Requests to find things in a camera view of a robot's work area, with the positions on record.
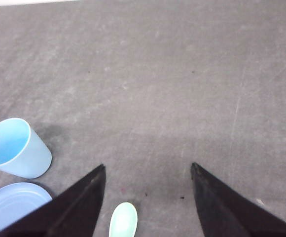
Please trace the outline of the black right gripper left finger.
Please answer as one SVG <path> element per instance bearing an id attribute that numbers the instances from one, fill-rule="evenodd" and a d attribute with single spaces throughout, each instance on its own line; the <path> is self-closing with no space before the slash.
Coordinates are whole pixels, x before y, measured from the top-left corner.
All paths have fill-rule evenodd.
<path id="1" fill-rule="evenodd" d="M 104 200 L 106 168 L 97 166 L 52 201 L 0 232 L 1 237 L 91 237 Z"/>

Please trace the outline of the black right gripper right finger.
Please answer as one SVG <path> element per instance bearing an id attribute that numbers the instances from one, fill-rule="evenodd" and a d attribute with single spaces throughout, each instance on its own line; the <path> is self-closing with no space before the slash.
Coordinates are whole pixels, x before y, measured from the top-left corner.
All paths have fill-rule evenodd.
<path id="1" fill-rule="evenodd" d="M 195 204 L 206 237 L 286 237 L 286 222 L 231 189 L 201 165 L 190 167 Z"/>

